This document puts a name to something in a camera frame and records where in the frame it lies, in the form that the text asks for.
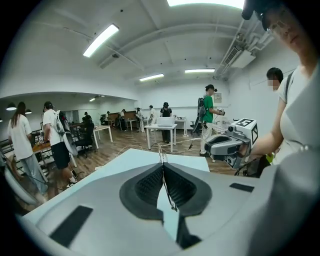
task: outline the ceiling light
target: ceiling light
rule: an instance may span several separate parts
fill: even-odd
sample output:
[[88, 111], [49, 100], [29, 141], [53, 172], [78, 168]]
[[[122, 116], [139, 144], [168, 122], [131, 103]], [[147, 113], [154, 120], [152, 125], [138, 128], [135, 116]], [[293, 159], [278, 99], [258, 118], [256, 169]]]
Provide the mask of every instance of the ceiling light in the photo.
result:
[[212, 68], [212, 69], [190, 69], [190, 70], [186, 70], [184, 71], [186, 74], [187, 73], [213, 73], [215, 72], [215, 69]]
[[150, 80], [150, 79], [163, 78], [163, 77], [164, 77], [164, 74], [156, 74], [156, 75], [148, 76], [148, 77], [145, 77], [145, 78], [141, 78], [140, 81], [143, 82], [143, 81], [147, 81], [147, 80]]
[[16, 105], [13, 102], [10, 102], [10, 104], [6, 108], [6, 110], [9, 110], [9, 111], [16, 110], [16, 109], [17, 109]]
[[110, 25], [105, 31], [103, 31], [93, 42], [90, 44], [88, 49], [84, 52], [83, 56], [90, 57], [96, 49], [99, 48], [108, 38], [112, 37], [116, 32], [119, 31], [115, 25]]
[[169, 6], [187, 4], [218, 4], [243, 9], [245, 0], [167, 0]]

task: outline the long hair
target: long hair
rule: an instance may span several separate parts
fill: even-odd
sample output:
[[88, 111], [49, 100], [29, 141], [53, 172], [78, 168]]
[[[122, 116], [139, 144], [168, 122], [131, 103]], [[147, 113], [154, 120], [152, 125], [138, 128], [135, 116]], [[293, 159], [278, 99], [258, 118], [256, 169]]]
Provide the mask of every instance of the long hair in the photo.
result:
[[17, 126], [19, 115], [26, 116], [26, 104], [23, 101], [19, 102], [18, 107], [16, 108], [16, 111], [13, 114], [13, 117], [11, 118], [12, 128]]

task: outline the glasses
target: glasses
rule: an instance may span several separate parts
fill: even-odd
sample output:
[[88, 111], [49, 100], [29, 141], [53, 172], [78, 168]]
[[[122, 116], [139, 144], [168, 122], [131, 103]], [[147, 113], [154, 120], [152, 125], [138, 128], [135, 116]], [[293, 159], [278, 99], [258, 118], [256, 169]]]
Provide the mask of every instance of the glasses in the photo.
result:
[[266, 30], [270, 34], [282, 35], [290, 27], [287, 22], [290, 21], [292, 17], [287, 10], [282, 8], [278, 13], [277, 18], [278, 20], [272, 24], [269, 24]]

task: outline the green t-shirt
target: green t-shirt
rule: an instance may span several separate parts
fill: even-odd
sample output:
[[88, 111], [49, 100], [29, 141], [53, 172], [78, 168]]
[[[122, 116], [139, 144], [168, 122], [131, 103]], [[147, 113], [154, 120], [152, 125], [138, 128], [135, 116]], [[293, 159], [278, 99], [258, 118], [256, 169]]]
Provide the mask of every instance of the green t-shirt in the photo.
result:
[[209, 109], [214, 107], [214, 102], [212, 97], [207, 95], [203, 99], [204, 108], [205, 108], [205, 115], [202, 118], [203, 122], [212, 123], [214, 119], [214, 114], [210, 113]]

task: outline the wooden floor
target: wooden floor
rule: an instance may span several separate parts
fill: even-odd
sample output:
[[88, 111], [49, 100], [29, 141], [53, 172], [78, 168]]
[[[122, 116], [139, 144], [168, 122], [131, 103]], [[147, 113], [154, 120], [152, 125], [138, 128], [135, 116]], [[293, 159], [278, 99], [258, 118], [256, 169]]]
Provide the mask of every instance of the wooden floor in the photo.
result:
[[[146, 132], [137, 132], [137, 131], [119, 131], [112, 129], [112, 139], [113, 143], [110, 142], [109, 132], [107, 129], [101, 130], [100, 138], [98, 140], [99, 149], [94, 151], [90, 151], [87, 154], [87, 158], [84, 155], [76, 156], [74, 159], [77, 164], [77, 168], [72, 166], [73, 170], [78, 174], [78, 181], [85, 178], [86, 176], [90, 175], [95, 171], [96, 167], [103, 166], [114, 159], [117, 155], [123, 154], [130, 148], [133, 149], [143, 149], [145, 151], [149, 151], [148, 143], [147, 143], [147, 133]], [[150, 142], [154, 142], [154, 133], [156, 133], [157, 142], [164, 145], [165, 143], [162, 142], [162, 134], [161, 131], [151, 132], [150, 133]], [[194, 140], [193, 146], [190, 150], [188, 150], [191, 141], [186, 141], [192, 139], [191, 136], [184, 137], [183, 130], [177, 130], [176, 132], [176, 142], [177, 145], [173, 147], [173, 154], [177, 153], [182, 156], [199, 156], [200, 153], [200, 140]], [[170, 146], [165, 146], [162, 148], [166, 150], [165, 153], [170, 153]], [[158, 152], [158, 146], [155, 144], [153, 148], [150, 150], [152, 152]], [[235, 170], [229, 167], [229, 165], [223, 161], [215, 161], [213, 163], [211, 158], [206, 158], [210, 172], [213, 173], [220, 173], [225, 175], [234, 175]], [[48, 180], [50, 182], [50, 187], [47, 191], [45, 197], [50, 200], [51, 198], [55, 197], [63, 190], [66, 189], [66, 185], [68, 184], [67, 181], [63, 180], [57, 167], [55, 164], [51, 164], [49, 166], [49, 176]], [[30, 182], [28, 177], [24, 177], [21, 181], [22, 186], [31, 194], [35, 194], [37, 189], [35, 186]], [[31, 211], [36, 206], [27, 205], [20, 200], [18, 200], [20, 205], [28, 210]]]

